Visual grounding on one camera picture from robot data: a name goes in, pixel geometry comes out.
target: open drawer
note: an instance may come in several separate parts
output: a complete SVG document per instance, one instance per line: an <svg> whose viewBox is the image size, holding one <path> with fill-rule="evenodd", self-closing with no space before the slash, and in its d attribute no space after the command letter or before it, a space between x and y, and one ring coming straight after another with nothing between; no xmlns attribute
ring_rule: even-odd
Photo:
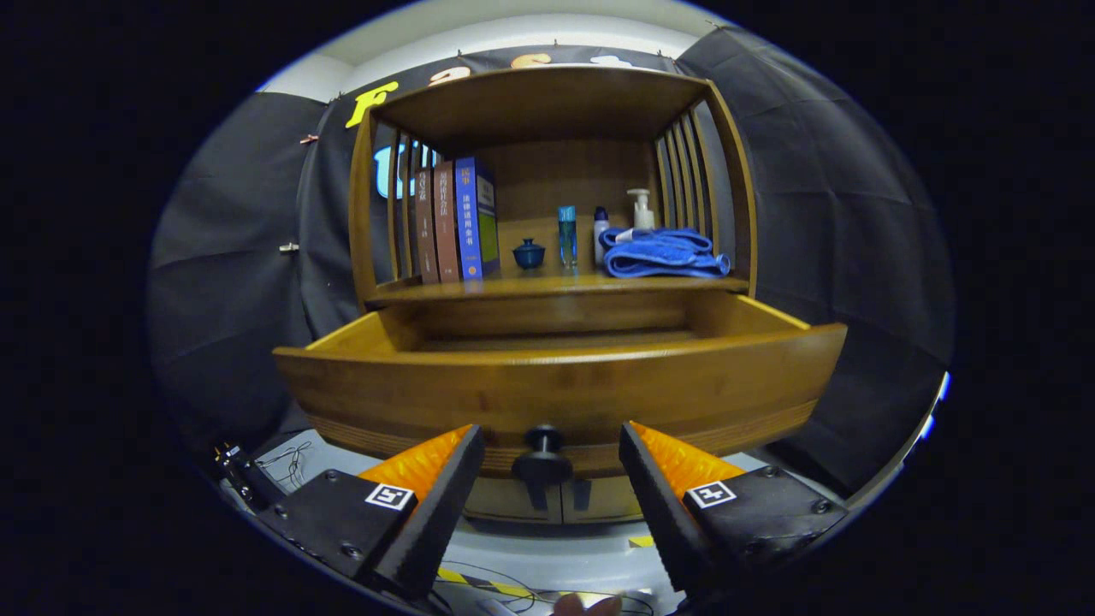
<svg viewBox="0 0 1095 616"><path fill-rule="evenodd" d="M274 351L327 441L389 457L476 423L483 477L510 477L550 423L576 479L623 475L634 420L716 455L781 439L825 392L846 328L809 327L719 290L396 304L306 349Z"/></svg>

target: orange gripper pad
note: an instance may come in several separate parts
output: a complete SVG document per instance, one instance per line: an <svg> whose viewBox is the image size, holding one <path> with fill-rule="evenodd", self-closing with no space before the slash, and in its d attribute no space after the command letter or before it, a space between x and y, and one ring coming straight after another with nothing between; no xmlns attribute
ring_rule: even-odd
<svg viewBox="0 0 1095 616"><path fill-rule="evenodd" d="M419 443L359 474L358 477L414 490L415 497L422 503L437 481L437 476L449 462L452 451L471 428L472 425L468 425Z"/></svg>
<svg viewBox="0 0 1095 616"><path fill-rule="evenodd" d="M658 463L661 475L669 481L669 487L672 488L678 499L683 498L684 492L698 486L729 479L746 473L680 439L673 439L641 423L631 422L631 426L643 439L643 443L646 444L654 461Z"/></svg>

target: blue bottle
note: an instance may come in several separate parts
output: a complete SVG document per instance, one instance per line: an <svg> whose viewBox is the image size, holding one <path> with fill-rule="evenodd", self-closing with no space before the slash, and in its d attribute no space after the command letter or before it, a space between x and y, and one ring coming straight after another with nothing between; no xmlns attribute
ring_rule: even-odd
<svg viewBox="0 0 1095 616"><path fill-rule="evenodd" d="M578 222L573 205L558 208L558 252L564 269L578 266Z"/></svg>

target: screw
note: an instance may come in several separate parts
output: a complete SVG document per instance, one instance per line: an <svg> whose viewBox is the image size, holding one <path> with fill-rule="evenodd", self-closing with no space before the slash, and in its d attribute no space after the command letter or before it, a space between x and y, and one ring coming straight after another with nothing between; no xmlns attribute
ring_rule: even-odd
<svg viewBox="0 0 1095 616"><path fill-rule="evenodd" d="M342 551L343 554L353 558L354 560L361 560L362 558L365 558L364 555L361 554L361 550L357 549L357 547L354 546L353 544L344 542L342 546Z"/></svg>

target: finger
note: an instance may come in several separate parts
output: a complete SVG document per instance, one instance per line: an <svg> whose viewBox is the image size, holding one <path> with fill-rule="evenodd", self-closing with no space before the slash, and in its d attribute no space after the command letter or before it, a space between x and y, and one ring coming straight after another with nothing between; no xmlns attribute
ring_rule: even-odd
<svg viewBox="0 0 1095 616"><path fill-rule="evenodd" d="M585 613L586 608L583 607L581 600L574 593L560 597L552 612L554 616L581 616Z"/></svg>
<svg viewBox="0 0 1095 616"><path fill-rule="evenodd" d="M586 611L586 616L620 616L623 608L623 600L618 596L602 598Z"/></svg>

